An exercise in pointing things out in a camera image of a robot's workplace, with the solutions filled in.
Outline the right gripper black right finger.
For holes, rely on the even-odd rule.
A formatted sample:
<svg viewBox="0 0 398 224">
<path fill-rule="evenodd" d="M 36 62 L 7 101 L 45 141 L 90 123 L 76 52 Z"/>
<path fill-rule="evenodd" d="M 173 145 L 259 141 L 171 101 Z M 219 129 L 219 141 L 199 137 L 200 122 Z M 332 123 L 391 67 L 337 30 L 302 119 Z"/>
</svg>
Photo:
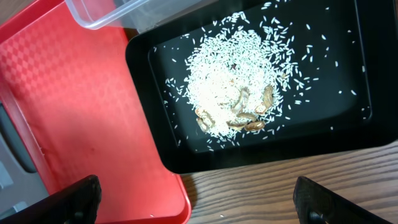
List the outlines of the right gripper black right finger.
<svg viewBox="0 0 398 224">
<path fill-rule="evenodd" d="M 297 178 L 293 201 L 301 224 L 390 224 L 389 221 L 357 206 L 304 176 Z"/>
</svg>

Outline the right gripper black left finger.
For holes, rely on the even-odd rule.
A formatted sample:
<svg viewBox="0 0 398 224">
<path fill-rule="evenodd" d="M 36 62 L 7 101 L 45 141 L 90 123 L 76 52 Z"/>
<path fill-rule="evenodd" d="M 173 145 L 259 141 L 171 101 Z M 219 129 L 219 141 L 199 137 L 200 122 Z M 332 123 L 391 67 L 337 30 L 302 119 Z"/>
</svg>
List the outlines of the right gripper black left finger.
<svg viewBox="0 0 398 224">
<path fill-rule="evenodd" d="M 1 224 L 94 224 L 101 202 L 101 185 L 89 175 L 47 198 L 1 220 Z"/>
</svg>

